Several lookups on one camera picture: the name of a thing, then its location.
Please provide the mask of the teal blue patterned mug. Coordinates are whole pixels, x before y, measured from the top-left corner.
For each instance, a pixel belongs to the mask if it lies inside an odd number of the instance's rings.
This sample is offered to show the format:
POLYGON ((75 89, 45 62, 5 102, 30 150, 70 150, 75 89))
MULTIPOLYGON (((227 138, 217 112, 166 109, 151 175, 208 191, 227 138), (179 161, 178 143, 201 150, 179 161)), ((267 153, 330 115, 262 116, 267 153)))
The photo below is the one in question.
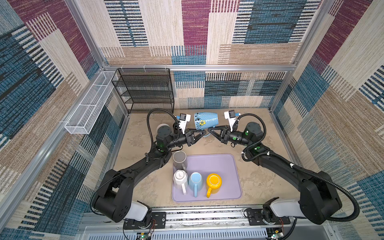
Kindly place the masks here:
POLYGON ((194 114, 195 128, 197 130, 207 130, 219 124, 217 113, 199 112, 194 114))

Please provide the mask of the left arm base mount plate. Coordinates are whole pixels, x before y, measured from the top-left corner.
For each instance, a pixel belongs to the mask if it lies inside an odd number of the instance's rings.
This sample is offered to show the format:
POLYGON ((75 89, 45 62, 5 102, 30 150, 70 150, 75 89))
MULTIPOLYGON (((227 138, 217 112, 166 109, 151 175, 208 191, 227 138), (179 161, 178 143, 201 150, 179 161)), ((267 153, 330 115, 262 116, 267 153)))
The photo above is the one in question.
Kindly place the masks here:
POLYGON ((151 212, 147 214, 142 221, 125 220, 123 230, 164 229, 166 227, 166 220, 166 212, 151 212))

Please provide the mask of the lavender silicone tray mat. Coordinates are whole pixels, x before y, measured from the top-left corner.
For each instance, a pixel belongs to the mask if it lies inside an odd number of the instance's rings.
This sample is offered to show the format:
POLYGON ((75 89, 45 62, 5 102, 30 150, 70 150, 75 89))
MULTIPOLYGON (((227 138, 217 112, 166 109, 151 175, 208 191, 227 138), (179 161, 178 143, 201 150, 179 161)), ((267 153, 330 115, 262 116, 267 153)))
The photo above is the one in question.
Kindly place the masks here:
POLYGON ((185 170, 174 169, 172 199, 177 203, 236 200, 242 187, 231 154, 186 156, 185 170))

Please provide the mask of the aluminium front rail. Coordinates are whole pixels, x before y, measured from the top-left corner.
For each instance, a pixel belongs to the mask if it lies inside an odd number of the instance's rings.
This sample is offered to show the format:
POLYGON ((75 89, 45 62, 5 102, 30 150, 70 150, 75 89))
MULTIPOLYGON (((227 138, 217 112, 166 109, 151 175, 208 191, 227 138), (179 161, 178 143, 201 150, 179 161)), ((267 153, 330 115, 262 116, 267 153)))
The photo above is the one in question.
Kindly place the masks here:
MULTIPOLYGON (((246 210, 260 212, 261 205, 194 206, 154 208, 157 217, 153 240, 265 240, 274 230, 287 234, 287 223, 266 225, 262 220, 248 220, 246 210)), ((142 229, 124 230, 124 222, 115 223, 103 216, 84 214, 78 240, 135 240, 142 229)))

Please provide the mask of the grey mug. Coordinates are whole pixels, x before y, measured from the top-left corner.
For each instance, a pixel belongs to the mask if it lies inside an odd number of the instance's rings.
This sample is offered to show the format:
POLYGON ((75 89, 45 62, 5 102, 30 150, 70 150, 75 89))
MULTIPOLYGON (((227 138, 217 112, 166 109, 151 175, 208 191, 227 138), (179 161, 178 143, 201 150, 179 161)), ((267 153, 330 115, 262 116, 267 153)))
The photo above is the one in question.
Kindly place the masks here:
POLYGON ((174 168, 176 170, 187 171, 187 155, 184 151, 177 151, 173 154, 174 168))

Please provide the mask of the light blue mug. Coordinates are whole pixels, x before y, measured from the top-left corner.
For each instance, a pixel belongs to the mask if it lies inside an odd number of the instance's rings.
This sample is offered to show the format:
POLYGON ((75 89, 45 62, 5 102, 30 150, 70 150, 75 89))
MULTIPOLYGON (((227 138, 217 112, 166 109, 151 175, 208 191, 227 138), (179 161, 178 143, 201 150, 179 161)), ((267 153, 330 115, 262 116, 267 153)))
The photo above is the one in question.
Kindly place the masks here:
POLYGON ((192 190, 193 196, 196 198, 198 192, 203 188, 203 178, 198 172, 193 172, 189 177, 189 187, 192 190))

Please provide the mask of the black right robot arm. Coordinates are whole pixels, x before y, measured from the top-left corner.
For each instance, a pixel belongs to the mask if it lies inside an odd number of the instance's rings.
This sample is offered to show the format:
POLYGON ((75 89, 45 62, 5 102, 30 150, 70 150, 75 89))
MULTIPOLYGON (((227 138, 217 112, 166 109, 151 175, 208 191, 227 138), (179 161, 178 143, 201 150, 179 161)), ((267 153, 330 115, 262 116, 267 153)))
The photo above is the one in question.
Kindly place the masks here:
POLYGON ((300 192, 297 200, 275 197, 264 203, 262 214, 266 223, 274 223, 279 217, 299 217, 320 225, 342 208, 336 188, 327 183, 331 177, 319 172, 315 178, 313 171, 294 170, 290 161, 262 144, 265 133, 259 124, 250 122, 243 132, 229 126, 209 128, 208 131, 223 144, 246 147, 255 144, 255 147, 243 151, 246 158, 280 176, 300 192))

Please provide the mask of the lavender purple mug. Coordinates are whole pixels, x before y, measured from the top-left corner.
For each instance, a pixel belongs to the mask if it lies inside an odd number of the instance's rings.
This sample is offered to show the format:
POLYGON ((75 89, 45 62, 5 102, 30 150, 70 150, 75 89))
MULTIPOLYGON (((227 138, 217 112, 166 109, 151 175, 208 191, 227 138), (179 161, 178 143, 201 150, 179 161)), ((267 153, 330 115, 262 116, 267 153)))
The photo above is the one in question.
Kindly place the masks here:
POLYGON ((168 127, 170 128, 170 126, 168 124, 160 124, 157 126, 157 131, 161 128, 161 127, 168 127))

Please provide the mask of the yellow mug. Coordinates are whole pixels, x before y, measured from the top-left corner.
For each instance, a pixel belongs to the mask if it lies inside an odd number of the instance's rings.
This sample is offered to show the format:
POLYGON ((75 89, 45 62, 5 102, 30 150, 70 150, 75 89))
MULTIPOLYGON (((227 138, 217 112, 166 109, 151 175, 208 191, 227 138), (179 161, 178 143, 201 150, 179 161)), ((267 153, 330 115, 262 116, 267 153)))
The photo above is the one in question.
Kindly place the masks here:
POLYGON ((206 197, 210 198, 212 195, 219 192, 222 186, 222 178, 218 174, 210 174, 206 179, 206 197))

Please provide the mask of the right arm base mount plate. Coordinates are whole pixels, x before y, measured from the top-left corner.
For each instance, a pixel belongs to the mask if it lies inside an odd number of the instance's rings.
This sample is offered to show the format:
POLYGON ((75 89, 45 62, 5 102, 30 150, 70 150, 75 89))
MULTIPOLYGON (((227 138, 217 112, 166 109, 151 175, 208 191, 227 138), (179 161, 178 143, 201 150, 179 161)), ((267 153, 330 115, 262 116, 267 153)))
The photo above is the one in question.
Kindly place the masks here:
POLYGON ((272 212, 264 209, 247 208, 243 212, 250 226, 290 225, 288 217, 277 217, 272 212))

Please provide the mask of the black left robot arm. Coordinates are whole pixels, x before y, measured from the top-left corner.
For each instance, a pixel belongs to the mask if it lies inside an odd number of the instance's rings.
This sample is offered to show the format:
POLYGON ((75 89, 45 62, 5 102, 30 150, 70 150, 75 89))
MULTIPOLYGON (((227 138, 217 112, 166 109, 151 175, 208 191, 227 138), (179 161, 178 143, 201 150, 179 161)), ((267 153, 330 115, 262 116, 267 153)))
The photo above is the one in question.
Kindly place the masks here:
POLYGON ((158 128, 156 141, 144 158, 130 167, 105 173, 101 186, 91 198, 91 207, 114 222, 126 218, 132 208, 135 186, 150 173, 162 168, 172 156, 172 148, 191 146, 206 134, 205 130, 172 130, 168 125, 158 128))

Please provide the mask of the white mug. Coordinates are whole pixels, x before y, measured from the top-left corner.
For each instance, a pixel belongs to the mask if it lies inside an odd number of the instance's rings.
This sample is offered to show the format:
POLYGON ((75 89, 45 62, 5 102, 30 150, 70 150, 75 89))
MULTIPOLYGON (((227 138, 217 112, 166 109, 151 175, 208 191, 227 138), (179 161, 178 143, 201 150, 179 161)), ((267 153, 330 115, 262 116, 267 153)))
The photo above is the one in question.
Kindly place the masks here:
POLYGON ((173 175, 174 187, 187 194, 188 188, 188 175, 184 170, 177 170, 173 175))

